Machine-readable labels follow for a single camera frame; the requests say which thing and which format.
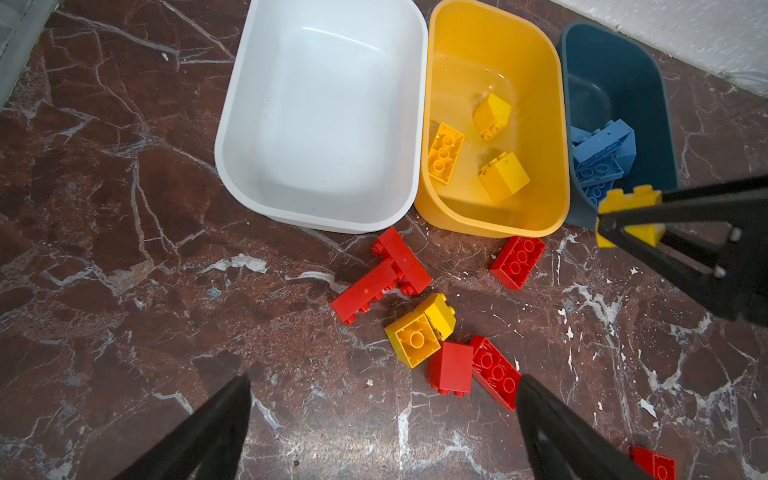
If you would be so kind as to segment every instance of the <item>blue lego bricks pile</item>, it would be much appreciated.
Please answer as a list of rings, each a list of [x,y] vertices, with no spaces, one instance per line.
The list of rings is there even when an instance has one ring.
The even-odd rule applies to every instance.
[[[634,130],[621,119],[594,132],[571,127],[571,142],[579,186],[597,206],[614,181],[626,177],[632,168],[637,155]]]

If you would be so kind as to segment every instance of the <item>red lego brick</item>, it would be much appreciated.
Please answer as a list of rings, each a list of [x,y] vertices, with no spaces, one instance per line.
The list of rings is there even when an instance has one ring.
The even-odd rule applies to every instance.
[[[382,233],[373,244],[371,251],[385,260],[392,259],[400,281],[400,290],[405,295],[418,295],[432,283],[432,278],[397,233],[395,227],[390,227]]]
[[[444,342],[429,357],[427,381],[440,395],[464,396],[472,389],[472,347]]]
[[[632,447],[632,459],[656,480],[675,480],[677,477],[675,461],[672,458],[641,447]]]
[[[392,261],[386,260],[371,270],[350,288],[344,290],[331,302],[333,310],[342,322],[352,325],[357,318],[355,313],[367,312],[370,302],[378,302],[384,296],[383,291],[397,286],[397,272],[392,268]]]
[[[491,266],[491,273],[510,290],[520,290],[544,252],[538,238],[512,237]]]
[[[472,347],[472,375],[493,398],[514,412],[522,377],[520,372],[484,336],[475,336],[469,345]]]

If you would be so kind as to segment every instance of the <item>marble floor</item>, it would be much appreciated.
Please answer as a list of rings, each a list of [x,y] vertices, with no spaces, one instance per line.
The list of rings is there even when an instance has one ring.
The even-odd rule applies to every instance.
[[[456,341],[492,338],[622,452],[766,477],[768,330],[713,318],[593,232],[544,238],[510,292],[488,271],[504,240],[411,209],[396,228],[432,287],[342,324],[329,302],[376,265],[376,234],[275,223],[214,167],[247,3],[64,0],[48,21],[0,114],[0,477],[110,478],[245,372],[240,478],[531,478],[516,414],[477,383],[437,396],[386,341],[434,291]],[[577,19],[498,4],[553,41]],[[764,101],[654,57],[683,185],[768,169]]]

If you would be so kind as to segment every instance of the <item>stacked red lego bricks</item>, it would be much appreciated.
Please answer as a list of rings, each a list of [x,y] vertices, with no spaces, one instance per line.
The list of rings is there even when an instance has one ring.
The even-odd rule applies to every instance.
[[[384,232],[371,251],[382,257],[382,262],[331,302],[336,315],[347,325],[357,319],[356,313],[367,312],[371,302],[378,302],[384,297],[383,292],[398,284],[403,294],[418,295],[432,283],[432,278],[395,227]]]

